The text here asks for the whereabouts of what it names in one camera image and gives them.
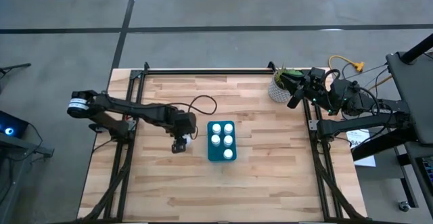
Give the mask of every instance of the wooden table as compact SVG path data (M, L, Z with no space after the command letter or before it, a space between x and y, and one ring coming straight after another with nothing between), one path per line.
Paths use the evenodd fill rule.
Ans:
M130 71L113 71L108 89L112 97L125 98ZM139 122L124 221L322 221L302 103L291 110L273 102L267 94L270 80L271 75L146 76L143 104L190 103L205 94L215 98L218 110L212 116L195 112L198 138L182 154L171 153L173 139L162 128ZM214 108L206 98L194 105L208 112ZM235 122L234 162L208 161L210 120ZM95 147L109 138L98 135ZM109 143L93 154L78 217L106 191L115 148ZM348 144L335 140L331 155L338 187L366 215ZM329 190L327 195L333 212Z

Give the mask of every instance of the white cylinder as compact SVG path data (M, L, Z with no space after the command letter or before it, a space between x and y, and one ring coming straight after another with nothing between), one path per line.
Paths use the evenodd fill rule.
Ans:
M233 157L233 152L230 149L224 151L224 158L230 160Z
M219 135L221 133L221 125L219 125L218 123L215 123L212 126L212 132L214 132L214 134Z
M224 137L224 145L225 145L225 147L230 147L232 143L233 143L232 136L228 135L228 136Z
M224 126L224 133L225 133L226 135L228 135L228 134L230 134L231 132L233 132L233 125L231 125L230 123L227 123L227 124Z
M218 135L212 135L212 137L210 138L210 140L211 140L211 142L212 142L212 144L214 146L218 146L219 145L220 140L219 140L219 136Z

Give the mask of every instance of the wheel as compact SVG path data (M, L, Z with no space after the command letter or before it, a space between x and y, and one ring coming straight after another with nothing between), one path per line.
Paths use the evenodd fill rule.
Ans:
M402 201L398 204L398 208L403 212L408 212L411 209L407 201Z

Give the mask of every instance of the concrete floor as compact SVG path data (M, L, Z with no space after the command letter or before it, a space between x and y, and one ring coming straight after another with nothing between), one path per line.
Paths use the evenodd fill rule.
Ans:
M2 28L121 27L128 0L0 0ZM131 27L218 25L428 24L433 0L136 0ZM128 34L121 68L327 66L334 54L364 61L414 46L433 30L207 32ZM0 66L30 62L2 79L1 110L32 122L54 157L34 164L20 194L14 223L52 223L75 218L94 133L89 121L66 114L70 93L106 88L119 34L0 35ZM336 60L334 68L341 69ZM364 85L380 70L358 76ZM348 68L347 75L354 74ZM394 83L379 95L398 99ZM413 182L419 209L400 212L399 180L359 175L367 212L381 221L431 223Z

